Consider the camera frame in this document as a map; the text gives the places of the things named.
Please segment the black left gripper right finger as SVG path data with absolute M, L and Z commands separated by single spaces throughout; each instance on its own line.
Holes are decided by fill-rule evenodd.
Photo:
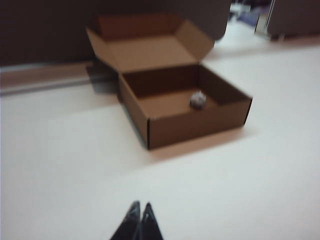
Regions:
M 137 240 L 163 240 L 152 205 L 148 202 L 145 206 L 142 219 L 136 232 Z

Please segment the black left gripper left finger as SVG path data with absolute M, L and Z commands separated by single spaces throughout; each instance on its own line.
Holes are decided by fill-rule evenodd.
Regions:
M 134 201 L 110 240 L 136 240 L 140 226 L 140 202 Z

